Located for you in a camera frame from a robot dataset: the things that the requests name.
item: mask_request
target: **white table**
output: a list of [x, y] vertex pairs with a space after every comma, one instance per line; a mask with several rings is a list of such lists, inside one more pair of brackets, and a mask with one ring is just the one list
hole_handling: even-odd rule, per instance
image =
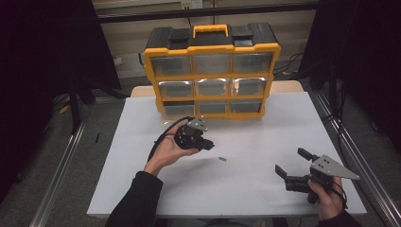
[[[307, 194], [289, 192], [274, 165], [304, 176], [310, 162], [297, 148], [341, 163], [307, 93], [271, 94], [261, 119], [207, 120], [211, 150], [183, 157], [159, 174], [165, 183], [159, 218], [261, 218], [315, 215]], [[128, 98], [87, 214], [106, 218], [142, 170], [153, 141], [166, 129], [154, 97]], [[365, 214], [356, 189], [343, 180], [348, 212]]]

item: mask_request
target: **wrist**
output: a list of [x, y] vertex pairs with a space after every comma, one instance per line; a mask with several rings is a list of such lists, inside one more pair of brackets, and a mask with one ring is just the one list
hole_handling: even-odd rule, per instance
[[145, 165], [144, 171], [147, 173], [150, 173], [151, 175], [157, 177], [159, 174], [160, 170], [162, 170], [162, 166], [158, 165], [155, 161], [150, 160], [147, 162]]

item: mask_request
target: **metal frame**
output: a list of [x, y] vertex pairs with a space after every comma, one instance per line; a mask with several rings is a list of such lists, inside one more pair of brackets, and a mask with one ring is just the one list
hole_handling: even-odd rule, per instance
[[[328, 107], [328, 100], [323, 94], [316, 94], [320, 104], [324, 112], [327, 115], [331, 114], [331, 111]], [[331, 125], [333, 126], [335, 131], [339, 130], [340, 122], [337, 118], [333, 118], [331, 121]], [[372, 169], [369, 167], [365, 158], [363, 157], [360, 150], [357, 148], [354, 140], [351, 138], [351, 135], [348, 133], [347, 129], [344, 126], [341, 126], [341, 134], [340, 134], [341, 142], [344, 144], [346, 150], [350, 154], [352, 160], [357, 165], [357, 169], [359, 170], [362, 178], [365, 180], [366, 184], [368, 184], [369, 188], [372, 190], [376, 200], [378, 201], [381, 209], [384, 214], [387, 216], [387, 219], [391, 223], [392, 226], [400, 227], [401, 226], [401, 215], [397, 210], [394, 201], [390, 197], [387, 190], [378, 180]]]
[[33, 220], [30, 222], [29, 227], [44, 227], [47, 219], [50, 215], [50, 212], [53, 208], [54, 203], [56, 202], [56, 198], [59, 195], [61, 189], [61, 183], [65, 176], [66, 170], [69, 167], [71, 160], [74, 157], [74, 153], [76, 151], [77, 145], [79, 143], [80, 137], [82, 136], [83, 130], [85, 129], [86, 123], [89, 120], [89, 116], [91, 115], [91, 106], [83, 106], [82, 108], [82, 121], [77, 128], [76, 132], [71, 135], [70, 141], [68, 142], [67, 148], [65, 149], [64, 154], [62, 155], [59, 166], [57, 167], [56, 173], [53, 176], [53, 180], [50, 185], [47, 187], [46, 193], [44, 194], [44, 198], [39, 205], [38, 210], [33, 217]]
[[232, 7], [232, 8], [172, 10], [172, 11], [161, 11], [161, 12], [120, 14], [120, 15], [102, 15], [98, 16], [96, 21], [101, 24], [108, 24], [108, 23], [151, 21], [160, 19], [175, 19], [175, 18], [189, 18], [189, 17], [203, 17], [203, 16], [280, 12], [280, 11], [299, 11], [299, 10], [317, 9], [320, 5], [321, 5], [320, 2], [311, 2], [311, 3], [264, 5], [264, 6], [241, 7], [241, 8]]

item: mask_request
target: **human hand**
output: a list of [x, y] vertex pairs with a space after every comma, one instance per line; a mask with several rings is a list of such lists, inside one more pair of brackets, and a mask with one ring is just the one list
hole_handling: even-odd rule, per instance
[[[340, 188], [341, 178], [334, 177], [334, 182], [333, 189], [342, 194], [342, 189]], [[309, 184], [310, 189], [316, 192], [319, 196], [317, 205], [320, 220], [331, 219], [342, 212], [342, 198], [340, 198], [336, 193], [332, 191], [327, 193], [320, 184], [311, 180], [308, 180], [307, 184]]]
[[153, 154], [153, 157], [145, 165], [144, 171], [157, 176], [165, 166], [170, 166], [177, 162], [181, 157], [190, 156], [198, 153], [196, 148], [181, 149], [174, 141], [174, 134], [181, 125], [174, 126], [167, 132], [167, 136], [162, 140]]

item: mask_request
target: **black sleeve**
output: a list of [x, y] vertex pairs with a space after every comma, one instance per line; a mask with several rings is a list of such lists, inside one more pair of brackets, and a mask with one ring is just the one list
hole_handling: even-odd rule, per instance
[[145, 171], [137, 172], [130, 190], [114, 208], [106, 226], [153, 226], [162, 187], [163, 182], [157, 177]]
[[342, 211], [341, 214], [327, 220], [319, 221], [316, 227], [362, 227], [350, 214]]

